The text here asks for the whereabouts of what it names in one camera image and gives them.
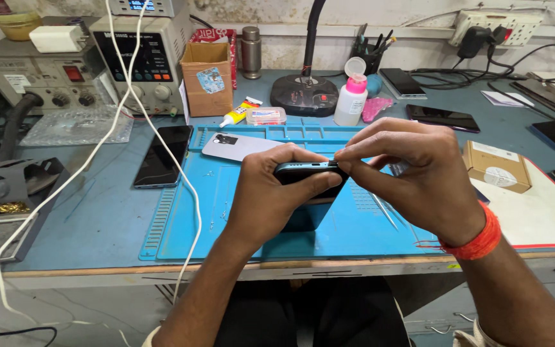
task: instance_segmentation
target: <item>orange thread bracelet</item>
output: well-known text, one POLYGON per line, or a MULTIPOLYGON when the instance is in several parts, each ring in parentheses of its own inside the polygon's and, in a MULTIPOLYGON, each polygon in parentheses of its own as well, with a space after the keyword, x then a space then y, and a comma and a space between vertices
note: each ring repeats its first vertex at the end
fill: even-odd
POLYGON ((485 211, 485 228, 482 232, 468 242, 464 246, 457 248, 450 248, 446 243, 440 240, 441 249, 454 257, 464 260, 480 259, 488 255, 500 242, 502 231, 500 230, 500 223, 498 217, 492 212, 484 203, 479 201, 483 210, 485 211))

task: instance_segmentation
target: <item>blue silicone repair mat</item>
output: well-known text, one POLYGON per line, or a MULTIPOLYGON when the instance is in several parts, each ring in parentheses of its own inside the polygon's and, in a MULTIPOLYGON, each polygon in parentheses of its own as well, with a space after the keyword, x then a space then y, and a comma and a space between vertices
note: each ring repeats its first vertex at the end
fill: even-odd
MULTIPOLYGON (((310 151, 332 157, 362 127, 321 127, 319 125, 196 125, 184 172, 200 198, 202 230, 192 259, 207 256, 213 241, 228 221, 239 177, 239 162, 220 160, 202 154, 205 141, 223 131, 238 135, 294 142, 310 151)), ((139 258, 152 261, 182 261, 188 256, 196 235, 198 220, 194 197, 180 181, 178 188, 166 188, 160 196, 154 219, 139 258)), ((272 211, 259 211, 269 216, 272 211)), ((409 224, 396 230, 371 199, 368 192, 348 180, 315 232, 281 233, 267 242, 253 260, 360 258, 370 256, 438 253, 415 245, 436 237, 409 224)))

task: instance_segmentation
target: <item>lamp base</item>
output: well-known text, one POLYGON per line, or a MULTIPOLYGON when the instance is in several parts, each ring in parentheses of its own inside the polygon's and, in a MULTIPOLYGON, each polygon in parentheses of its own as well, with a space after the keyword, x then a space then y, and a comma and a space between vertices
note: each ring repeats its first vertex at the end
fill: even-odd
POLYGON ((286 114, 327 117, 334 114, 339 92, 335 84, 320 76, 288 75, 273 82, 271 105, 286 114))

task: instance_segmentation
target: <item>hand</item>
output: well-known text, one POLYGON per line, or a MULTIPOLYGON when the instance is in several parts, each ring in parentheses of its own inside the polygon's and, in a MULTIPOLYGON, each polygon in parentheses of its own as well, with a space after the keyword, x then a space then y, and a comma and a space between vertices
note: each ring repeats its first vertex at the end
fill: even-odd
POLYGON ((390 203, 403 217, 452 247, 485 227, 453 130, 410 120, 381 118, 335 153, 339 166, 362 188, 390 203), (360 159, 369 158, 368 163, 360 159), (379 170, 405 160, 399 177, 379 170))
POLYGON ((221 238, 237 240, 253 253, 284 228, 297 207, 342 183, 339 174, 322 172, 282 186, 273 171, 278 164, 292 161, 326 162, 329 159, 294 143, 250 154, 243 159, 233 206, 221 238))

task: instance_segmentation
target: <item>knob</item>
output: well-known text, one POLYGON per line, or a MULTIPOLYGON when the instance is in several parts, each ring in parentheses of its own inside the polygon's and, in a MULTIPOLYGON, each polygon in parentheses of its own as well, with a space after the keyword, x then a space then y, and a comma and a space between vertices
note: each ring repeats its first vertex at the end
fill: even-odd
POLYGON ((64 93, 55 93, 52 96, 51 101, 53 104, 55 104, 55 106, 64 107, 65 105, 70 103, 70 98, 68 98, 68 96, 64 93))
POLYGON ((143 99, 143 90, 139 86, 132 86, 132 91, 136 94, 139 100, 143 99))
POLYGON ((94 102, 96 102, 96 98, 94 98, 93 95, 91 95, 91 93, 83 91, 81 93, 81 96, 78 99, 78 102, 80 102, 80 104, 83 106, 89 106, 94 102))
POLYGON ((168 97, 170 97, 170 93, 170 88, 168 88, 167 86, 158 85, 154 89, 155 97, 160 100, 168 100, 168 97))

